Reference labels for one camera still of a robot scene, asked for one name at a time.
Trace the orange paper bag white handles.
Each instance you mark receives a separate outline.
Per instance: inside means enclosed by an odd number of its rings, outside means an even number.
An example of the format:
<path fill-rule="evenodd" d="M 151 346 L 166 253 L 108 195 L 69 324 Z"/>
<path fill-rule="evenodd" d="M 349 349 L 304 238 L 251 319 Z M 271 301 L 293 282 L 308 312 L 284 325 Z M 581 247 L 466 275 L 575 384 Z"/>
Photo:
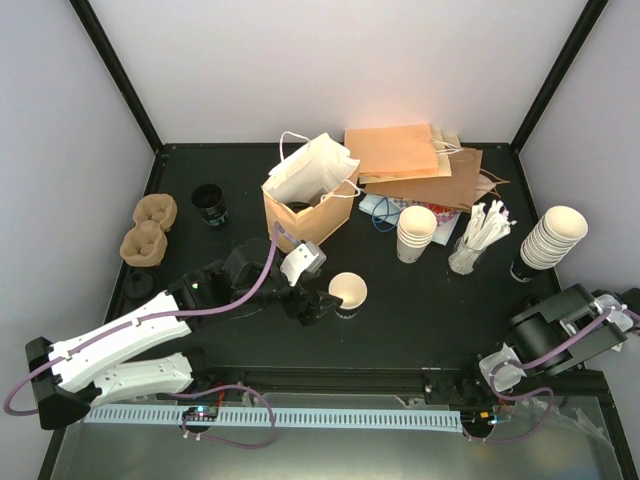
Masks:
<path fill-rule="evenodd" d="M 297 241 L 322 244 L 351 215 L 353 202 L 361 193 L 357 186 L 360 161 L 329 134 L 313 139 L 298 134 L 303 144 L 291 154 L 279 141 L 279 163 L 262 185 L 267 227 L 271 236 L 276 224 L 285 232 L 278 235 L 278 248 L 289 253 Z M 313 206 L 294 215 L 286 204 L 306 202 Z"/>

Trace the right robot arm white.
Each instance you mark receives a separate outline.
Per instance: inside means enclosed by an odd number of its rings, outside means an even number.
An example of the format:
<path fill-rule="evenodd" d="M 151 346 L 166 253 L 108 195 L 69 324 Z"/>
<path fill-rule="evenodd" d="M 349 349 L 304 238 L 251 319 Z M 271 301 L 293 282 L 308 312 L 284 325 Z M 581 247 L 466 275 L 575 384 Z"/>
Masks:
<path fill-rule="evenodd" d="M 552 377 L 622 346 L 639 330 L 639 289 L 588 291 L 575 284 L 509 320 L 498 351 L 454 379 L 457 396 L 476 403 L 492 389 L 505 393 L 524 378 Z"/>

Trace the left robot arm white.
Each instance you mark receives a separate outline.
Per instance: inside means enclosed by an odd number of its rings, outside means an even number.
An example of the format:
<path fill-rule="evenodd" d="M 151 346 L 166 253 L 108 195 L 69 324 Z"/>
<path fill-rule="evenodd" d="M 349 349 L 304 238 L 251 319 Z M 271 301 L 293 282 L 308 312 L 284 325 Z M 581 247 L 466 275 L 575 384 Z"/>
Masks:
<path fill-rule="evenodd" d="M 188 353 L 139 361 L 137 355 L 202 328 L 207 316 L 229 314 L 253 303 L 281 304 L 286 315 L 312 325 L 340 304 L 338 297 L 309 291 L 325 253 L 310 241 L 287 253 L 266 239 L 251 239 L 218 260 L 184 275 L 133 311 L 84 335 L 51 342 L 38 337 L 25 346 L 33 415 L 44 430 L 83 419 L 105 404 L 149 394 L 207 397 L 213 372 Z"/>

